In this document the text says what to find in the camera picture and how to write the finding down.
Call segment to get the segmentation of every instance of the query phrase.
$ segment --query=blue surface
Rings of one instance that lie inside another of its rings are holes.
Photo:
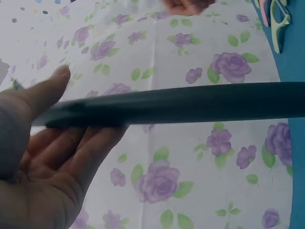
[[[262,21],[260,11],[254,7]],[[288,0],[291,24],[280,34],[282,53],[273,50],[270,28],[263,26],[281,81],[305,81],[305,0]],[[290,229],[305,229],[305,118],[289,119],[293,150],[293,197]]]

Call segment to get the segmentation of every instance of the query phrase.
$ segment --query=purple rose print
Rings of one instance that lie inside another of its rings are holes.
[[[67,40],[65,42],[65,44],[63,45],[63,49],[66,49],[68,47],[69,43],[70,43],[70,40]]]
[[[185,80],[188,84],[193,84],[202,75],[202,68],[191,69],[187,74]]]
[[[113,83],[103,95],[124,94],[132,92],[131,88],[122,83]]]
[[[75,222],[72,224],[72,229],[86,229],[89,215],[84,208],[81,209]]]
[[[249,146],[248,148],[242,147],[237,154],[236,164],[240,169],[247,168],[250,163],[255,159],[256,147]]]
[[[140,40],[142,37],[142,31],[140,32],[133,32],[128,39],[131,40],[132,42],[137,42],[138,40]]]
[[[110,180],[114,186],[125,186],[126,185],[126,177],[125,175],[117,168],[114,168],[110,173]]]
[[[43,56],[40,58],[40,61],[39,61],[38,64],[37,64],[37,70],[39,70],[39,69],[43,68],[44,66],[46,66],[47,61],[48,61],[48,56],[43,55]]]
[[[73,36],[73,40],[75,40],[78,45],[80,44],[85,44],[86,39],[89,37],[89,28],[87,26],[81,27],[79,28],[74,36]]]
[[[176,34],[173,43],[177,47],[182,48],[184,45],[189,45],[191,43],[191,36],[183,33]]]
[[[166,10],[163,10],[161,12],[156,12],[152,15],[152,18],[154,18],[156,21],[161,20],[161,19],[165,19],[170,17],[171,14],[169,14]]]
[[[86,48],[84,48],[84,49],[81,51],[81,53],[82,53],[82,54],[87,54],[88,51],[89,51],[89,47],[86,47]]]
[[[249,21],[249,18],[247,16],[245,16],[245,15],[242,15],[242,14],[238,14],[236,16],[236,19],[238,21],[240,21],[240,22],[247,22],[247,21]]]
[[[63,37],[61,37],[58,41],[57,41],[57,48],[60,48],[63,44]]]
[[[116,213],[114,214],[111,210],[107,214],[103,215],[103,220],[105,222],[106,229],[120,229],[122,222],[120,220],[121,215]]]
[[[265,147],[271,154],[277,154],[285,166],[292,166],[291,139],[287,123],[269,126]]]
[[[91,60],[97,61],[106,57],[115,46],[113,40],[105,40],[91,52]]]
[[[138,22],[144,21],[144,20],[147,20],[147,17],[142,17],[142,18],[138,19]]]
[[[180,171],[171,168],[166,160],[159,160],[149,165],[147,173],[134,183],[141,202],[153,204],[173,196],[178,188]]]
[[[12,73],[12,74],[14,74],[14,73],[15,73],[15,71],[16,71],[16,67],[17,67],[17,66],[16,66],[16,65],[14,65],[14,66],[11,68],[11,73]]]
[[[87,95],[86,98],[92,98],[92,97],[96,97],[99,95],[98,91],[90,91]]]
[[[66,59],[66,58],[62,58],[62,59],[59,61],[59,63],[64,62],[64,61],[65,61],[65,59]]]
[[[262,226],[266,229],[273,228],[274,226],[277,225],[279,220],[280,220],[280,216],[277,210],[273,208],[267,209],[262,218]]]
[[[212,154],[221,156],[231,150],[230,139],[232,137],[228,130],[213,130],[206,140],[206,146],[212,148]]]
[[[231,83],[242,83],[245,75],[251,72],[248,61],[237,53],[223,52],[216,54],[211,63],[211,69],[222,74]]]
[[[148,134],[151,132],[151,130],[154,128],[154,124],[150,124],[150,125],[144,125],[143,126],[143,131],[145,134]]]
[[[62,16],[67,16],[69,14],[70,8],[68,6],[65,6],[61,8],[58,13]]]
[[[116,17],[115,23],[116,23],[117,25],[122,25],[123,23],[126,23],[127,20],[128,20],[128,15],[119,14],[119,15]]]

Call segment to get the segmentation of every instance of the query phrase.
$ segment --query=finger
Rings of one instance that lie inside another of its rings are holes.
[[[30,137],[27,151],[31,158],[38,155],[63,133],[63,130],[48,128]]]
[[[68,172],[80,184],[84,193],[111,149],[123,137],[126,128],[104,128],[74,155]]]
[[[85,129],[83,128],[69,128],[37,156],[37,160],[57,170],[75,154],[84,133]]]

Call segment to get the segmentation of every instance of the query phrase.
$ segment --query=blurred hand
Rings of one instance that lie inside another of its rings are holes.
[[[45,129],[31,123],[62,96],[70,78],[61,66],[20,92],[0,93],[0,228],[67,229],[80,212],[102,161],[126,128]]]
[[[215,0],[162,0],[169,14],[193,16],[202,13]]]

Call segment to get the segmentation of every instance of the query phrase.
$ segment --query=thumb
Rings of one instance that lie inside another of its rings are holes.
[[[31,122],[63,95],[70,78],[68,66],[50,79],[19,92],[0,93],[0,179],[13,176],[29,142]]]

